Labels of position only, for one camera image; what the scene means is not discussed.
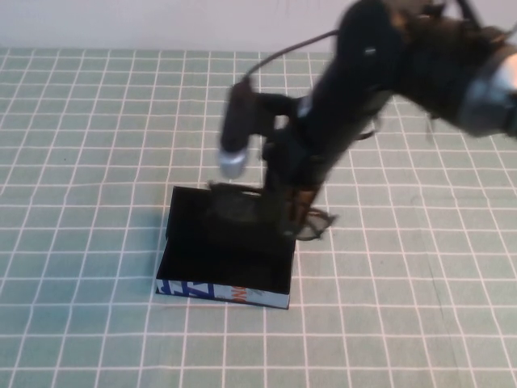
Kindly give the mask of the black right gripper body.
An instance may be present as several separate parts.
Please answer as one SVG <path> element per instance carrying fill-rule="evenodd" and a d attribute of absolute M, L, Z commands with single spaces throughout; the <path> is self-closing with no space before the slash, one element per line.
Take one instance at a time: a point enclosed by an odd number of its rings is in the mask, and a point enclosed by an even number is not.
<path fill-rule="evenodd" d="M 295 117 L 277 129 L 263 149 L 265 186 L 271 192 L 292 188 L 318 192 L 324 180 L 321 131 L 311 115 Z"/>

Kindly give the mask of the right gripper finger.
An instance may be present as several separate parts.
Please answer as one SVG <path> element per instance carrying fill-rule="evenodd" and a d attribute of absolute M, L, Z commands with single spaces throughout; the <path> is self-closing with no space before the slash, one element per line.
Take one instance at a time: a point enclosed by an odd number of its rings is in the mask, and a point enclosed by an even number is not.
<path fill-rule="evenodd" d="M 318 214 L 319 210 L 313 207 L 317 198 L 320 186 L 294 187 L 293 190 L 293 221 L 296 226 L 302 227 L 307 223 L 310 216 Z"/>
<path fill-rule="evenodd" d="M 287 187 L 277 177 L 266 177 L 264 183 L 266 216 L 284 238 L 294 238 L 292 223 L 289 220 L 289 206 Z"/>

